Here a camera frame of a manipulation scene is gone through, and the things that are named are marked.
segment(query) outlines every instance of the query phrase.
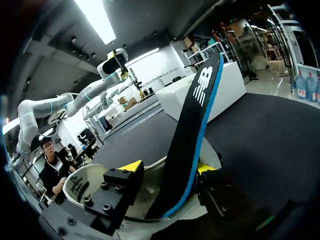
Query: white logo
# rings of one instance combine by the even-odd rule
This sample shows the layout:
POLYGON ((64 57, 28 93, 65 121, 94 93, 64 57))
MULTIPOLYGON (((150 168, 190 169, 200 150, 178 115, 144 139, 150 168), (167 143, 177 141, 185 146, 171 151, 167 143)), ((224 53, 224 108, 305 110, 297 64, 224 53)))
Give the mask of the white logo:
POLYGON ((212 70, 213 70, 212 66, 208 68, 205 67, 204 69, 202 69, 198 79, 199 86, 197 86, 193 92, 194 98, 201 104, 201 107, 204 104, 204 100, 206 96, 206 94, 204 93, 204 90, 208 87, 212 70))

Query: robotic arm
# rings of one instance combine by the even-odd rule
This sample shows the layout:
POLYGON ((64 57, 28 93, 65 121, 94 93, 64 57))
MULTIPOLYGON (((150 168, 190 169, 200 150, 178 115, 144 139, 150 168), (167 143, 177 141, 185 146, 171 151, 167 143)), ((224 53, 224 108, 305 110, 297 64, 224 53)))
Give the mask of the robotic arm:
POLYGON ((114 85, 119 84, 122 80, 116 74, 116 70, 121 68, 121 78, 128 75, 125 63, 128 61, 128 54, 123 48, 111 51, 107 55, 107 60, 102 62, 97 70, 102 79, 92 82, 85 87, 74 99, 71 94, 62 94, 56 98, 50 98, 39 101, 24 100, 18 107, 18 117, 20 120, 20 131, 18 136, 17 153, 19 157, 13 163, 14 166, 22 162, 29 161, 30 146, 34 137, 38 133, 37 118, 44 118, 54 114, 60 109, 65 109, 66 115, 72 117, 85 106, 90 100, 104 92, 114 85))

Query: man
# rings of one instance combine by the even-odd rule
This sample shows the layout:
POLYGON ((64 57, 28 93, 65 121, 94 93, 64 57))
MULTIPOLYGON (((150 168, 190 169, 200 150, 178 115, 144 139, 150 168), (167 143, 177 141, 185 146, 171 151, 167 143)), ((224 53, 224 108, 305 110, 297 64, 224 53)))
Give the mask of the man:
POLYGON ((54 151, 51 138, 44 137, 40 146, 44 152, 44 169, 41 172, 41 180, 48 193, 56 195, 55 201, 61 203, 65 195, 62 191, 65 180, 69 172, 73 173, 76 169, 64 158, 54 151))

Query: screw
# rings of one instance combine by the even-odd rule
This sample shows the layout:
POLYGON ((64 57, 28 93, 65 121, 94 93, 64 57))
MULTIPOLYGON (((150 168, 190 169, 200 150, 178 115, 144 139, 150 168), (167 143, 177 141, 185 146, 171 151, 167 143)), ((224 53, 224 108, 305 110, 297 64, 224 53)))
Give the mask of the screw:
POLYGON ((85 196, 83 199, 83 202, 84 202, 84 205, 86 205, 87 207, 92 207, 94 205, 94 202, 89 196, 85 196))
POLYGON ((109 189, 108 183, 106 183, 105 181, 103 181, 103 182, 101 183, 101 188, 102 188, 103 190, 108 190, 108 189, 109 189))
POLYGON ((103 206, 103 211, 105 211, 106 213, 110 213, 112 211, 112 206, 110 204, 105 204, 103 206))
POLYGON ((63 226, 60 226, 60 227, 58 227, 58 234, 60 235, 60 236, 65 236, 65 235, 67 235, 67 229, 65 229, 63 226))
POLYGON ((74 225, 76 225, 77 220, 76 220, 75 218, 69 216, 69 217, 67 218, 67 223, 68 223, 70 226, 74 226, 74 225))
POLYGON ((115 190, 116 190, 117 192, 121 192, 123 188, 124 188, 124 187, 121 186, 121 185, 115 186, 115 190))

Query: water bottle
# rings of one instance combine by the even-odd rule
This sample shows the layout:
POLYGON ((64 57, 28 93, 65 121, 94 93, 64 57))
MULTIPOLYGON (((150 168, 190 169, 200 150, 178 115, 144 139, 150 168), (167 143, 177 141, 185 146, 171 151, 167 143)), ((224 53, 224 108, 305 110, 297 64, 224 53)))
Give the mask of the water bottle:
POLYGON ((317 88, 316 89, 317 89, 317 91, 316 91, 316 101, 320 105, 320 78, 318 79, 318 83, 317 83, 317 88))
POLYGON ((311 76, 311 72, 309 72, 309 76, 306 78, 306 98, 309 102, 317 101, 317 81, 311 76))
POLYGON ((301 71, 299 71, 299 76, 296 77, 295 82, 296 82, 297 97, 299 99, 306 99, 307 82, 305 78, 301 75, 301 71))

